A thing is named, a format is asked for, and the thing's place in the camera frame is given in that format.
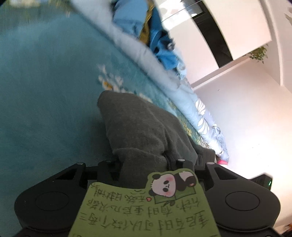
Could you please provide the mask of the grey knit garment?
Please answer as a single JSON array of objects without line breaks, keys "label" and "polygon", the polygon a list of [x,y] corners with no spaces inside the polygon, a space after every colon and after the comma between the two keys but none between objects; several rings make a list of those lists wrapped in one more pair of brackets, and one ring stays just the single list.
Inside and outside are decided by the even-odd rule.
[{"label": "grey knit garment", "polygon": [[197,145],[174,115],[145,99],[104,91],[97,106],[121,163],[121,187],[144,188],[150,173],[174,170],[180,158],[199,166],[215,160],[214,150]]}]

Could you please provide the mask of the blue bundled clothes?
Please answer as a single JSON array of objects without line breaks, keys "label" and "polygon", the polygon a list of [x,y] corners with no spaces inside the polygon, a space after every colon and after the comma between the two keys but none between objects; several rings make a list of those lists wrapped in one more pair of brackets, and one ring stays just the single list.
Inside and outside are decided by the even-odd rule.
[{"label": "blue bundled clothes", "polygon": [[113,23],[150,48],[166,70],[182,65],[153,1],[113,1]]}]

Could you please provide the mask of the green panda sticky note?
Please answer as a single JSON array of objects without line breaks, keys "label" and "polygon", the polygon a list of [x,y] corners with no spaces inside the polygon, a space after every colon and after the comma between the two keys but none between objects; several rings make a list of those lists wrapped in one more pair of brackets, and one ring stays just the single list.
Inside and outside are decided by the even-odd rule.
[{"label": "green panda sticky note", "polygon": [[220,236],[193,171],[148,175],[143,189],[92,183],[69,236]]}]

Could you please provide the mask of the teal floral bedspread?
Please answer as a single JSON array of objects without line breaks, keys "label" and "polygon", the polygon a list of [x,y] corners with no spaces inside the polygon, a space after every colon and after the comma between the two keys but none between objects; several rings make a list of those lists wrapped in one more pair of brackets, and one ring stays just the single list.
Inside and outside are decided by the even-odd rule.
[{"label": "teal floral bedspread", "polygon": [[99,95],[134,93],[201,136],[143,71],[65,1],[1,5],[1,236],[20,230],[14,202],[24,190],[78,162],[112,151]]}]

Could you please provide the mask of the green potted plant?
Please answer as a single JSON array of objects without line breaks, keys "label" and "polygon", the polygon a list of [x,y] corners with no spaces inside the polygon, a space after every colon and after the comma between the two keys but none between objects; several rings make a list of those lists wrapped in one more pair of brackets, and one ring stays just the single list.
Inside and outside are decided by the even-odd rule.
[{"label": "green potted plant", "polygon": [[249,54],[249,58],[252,60],[256,60],[258,62],[261,62],[264,64],[264,60],[268,58],[267,56],[267,48],[265,46],[261,46],[253,51],[251,51]]}]

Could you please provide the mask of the white black glossy wardrobe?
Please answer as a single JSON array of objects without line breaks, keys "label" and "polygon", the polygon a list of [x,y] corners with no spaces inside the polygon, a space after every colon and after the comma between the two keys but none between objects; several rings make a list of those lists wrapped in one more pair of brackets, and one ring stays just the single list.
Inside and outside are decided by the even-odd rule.
[{"label": "white black glossy wardrobe", "polygon": [[192,87],[272,40],[260,1],[156,1],[156,5],[183,55]]}]

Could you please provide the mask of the light blue floral quilt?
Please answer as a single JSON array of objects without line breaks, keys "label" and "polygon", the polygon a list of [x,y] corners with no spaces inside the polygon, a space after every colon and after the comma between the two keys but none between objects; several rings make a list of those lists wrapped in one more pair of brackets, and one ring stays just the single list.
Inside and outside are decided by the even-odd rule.
[{"label": "light blue floral quilt", "polygon": [[224,136],[205,104],[193,92],[186,80],[164,69],[150,49],[124,33],[112,21],[111,1],[72,1],[72,5],[102,30],[152,81],[169,97],[207,145],[215,151],[221,163],[228,163],[229,155]]}]

